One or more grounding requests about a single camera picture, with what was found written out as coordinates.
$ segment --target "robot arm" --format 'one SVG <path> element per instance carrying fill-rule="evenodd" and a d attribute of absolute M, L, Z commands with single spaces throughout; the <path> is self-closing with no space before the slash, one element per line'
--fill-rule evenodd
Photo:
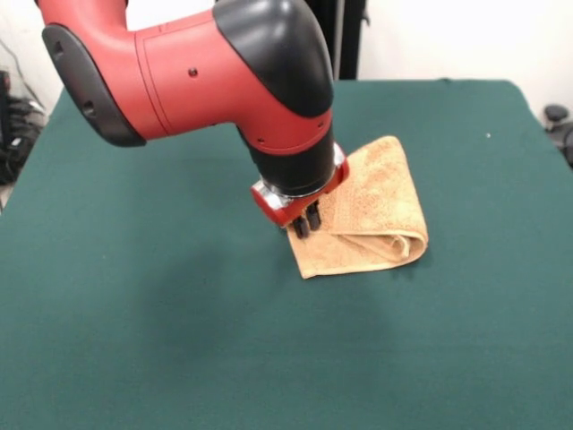
<path fill-rule="evenodd" d="M 306 236 L 301 213 L 348 167 L 332 132 L 328 50 L 304 0 L 225 0 L 138 31 L 126 0 L 36 2 L 56 70 L 104 140 L 142 146 L 234 123 L 261 174 L 255 201 Z"/>

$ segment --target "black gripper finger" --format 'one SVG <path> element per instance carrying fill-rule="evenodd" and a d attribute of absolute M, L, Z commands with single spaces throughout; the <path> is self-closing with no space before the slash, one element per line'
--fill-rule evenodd
<path fill-rule="evenodd" d="M 308 223 L 303 217 L 298 217 L 293 221 L 293 228 L 295 229 L 296 236 L 299 239 L 304 239 L 311 234 L 308 228 Z"/>
<path fill-rule="evenodd" d="M 311 226 L 312 231 L 316 231 L 321 227 L 321 213 L 319 212 L 319 204 L 315 202 L 306 208 L 306 218 Z"/>

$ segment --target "tan towel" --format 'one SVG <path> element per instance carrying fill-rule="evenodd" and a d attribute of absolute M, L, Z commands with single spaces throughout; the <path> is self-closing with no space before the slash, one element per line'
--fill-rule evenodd
<path fill-rule="evenodd" d="M 319 201 L 322 227 L 288 240 L 304 279 L 392 269 L 419 259 L 428 232 L 400 141 L 385 136 L 348 156 L 350 176 Z"/>

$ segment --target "green felt surface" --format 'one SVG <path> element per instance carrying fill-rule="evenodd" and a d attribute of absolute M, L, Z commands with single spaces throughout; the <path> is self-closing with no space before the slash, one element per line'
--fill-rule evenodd
<path fill-rule="evenodd" d="M 507 82 L 341 82 L 430 247 L 303 281 L 233 126 L 122 150 L 67 95 L 0 219 L 0 428 L 570 429 L 573 175 Z"/>

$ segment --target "cable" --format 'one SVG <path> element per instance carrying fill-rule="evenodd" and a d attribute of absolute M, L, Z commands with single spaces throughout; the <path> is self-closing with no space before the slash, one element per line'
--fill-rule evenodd
<path fill-rule="evenodd" d="M 42 103 L 39 101 L 38 96 L 36 95 L 36 93 L 34 92 L 34 90 L 32 88 L 30 88 L 30 86 L 28 85 L 28 83 L 26 83 L 26 80 L 24 79 L 24 73 L 21 71 L 21 67 L 20 67 L 20 61 L 18 61 L 18 56 L 16 54 L 14 54 L 14 52 L 4 43 L 4 41 L 2 39 L 0 39 L 0 46 L 4 48 L 4 50 L 8 53 L 9 56 L 12 57 L 14 63 L 16 64 L 16 71 L 18 72 L 18 74 L 20 75 L 20 79 L 21 82 L 24 84 L 24 87 L 26 88 L 26 90 L 28 91 L 28 93 L 34 98 L 34 100 L 36 101 L 36 103 L 39 104 L 39 106 L 42 109 L 46 109 L 44 107 L 44 105 L 42 105 Z"/>

